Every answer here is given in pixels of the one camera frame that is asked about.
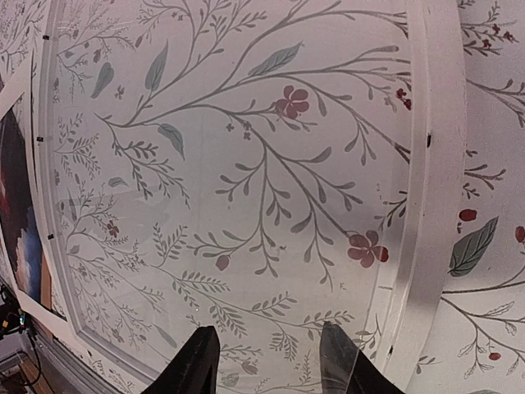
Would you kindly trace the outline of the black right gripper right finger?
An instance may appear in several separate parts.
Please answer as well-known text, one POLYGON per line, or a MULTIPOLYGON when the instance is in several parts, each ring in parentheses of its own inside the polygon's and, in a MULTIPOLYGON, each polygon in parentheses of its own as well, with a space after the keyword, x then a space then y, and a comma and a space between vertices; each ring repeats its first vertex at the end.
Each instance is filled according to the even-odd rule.
POLYGON ((319 345, 322 392, 401 394, 337 324, 325 322, 319 345))

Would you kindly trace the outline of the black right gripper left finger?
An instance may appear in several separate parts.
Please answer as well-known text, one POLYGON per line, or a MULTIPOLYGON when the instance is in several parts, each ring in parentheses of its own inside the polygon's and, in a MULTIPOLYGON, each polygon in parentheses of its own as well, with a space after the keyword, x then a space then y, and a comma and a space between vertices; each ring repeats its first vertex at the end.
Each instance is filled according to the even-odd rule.
POLYGON ((149 385, 149 394, 215 394, 220 341, 214 326, 197 328, 149 385))

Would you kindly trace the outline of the white mat board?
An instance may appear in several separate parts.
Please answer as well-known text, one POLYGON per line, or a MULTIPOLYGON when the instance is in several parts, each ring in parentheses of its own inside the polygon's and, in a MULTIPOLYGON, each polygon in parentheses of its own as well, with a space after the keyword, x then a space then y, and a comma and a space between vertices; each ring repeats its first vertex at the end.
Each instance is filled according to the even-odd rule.
POLYGON ((44 304, 51 281, 31 194, 25 137, 30 99, 29 77, 14 76, 1 90, 1 274, 22 311, 56 338, 75 341, 71 325, 44 304))

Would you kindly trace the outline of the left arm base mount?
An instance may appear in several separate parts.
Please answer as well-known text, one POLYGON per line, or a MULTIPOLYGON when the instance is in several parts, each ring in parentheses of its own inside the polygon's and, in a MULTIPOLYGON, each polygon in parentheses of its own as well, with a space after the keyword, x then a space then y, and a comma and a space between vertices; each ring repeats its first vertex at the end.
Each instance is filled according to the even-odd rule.
POLYGON ((34 353, 37 375, 35 378, 26 378, 24 382, 19 383, 19 386, 34 388, 42 377, 42 363, 35 343, 36 331, 26 319, 27 315, 21 309, 19 301, 5 284, 1 285, 1 301, 1 340, 14 334, 25 334, 28 337, 34 353))

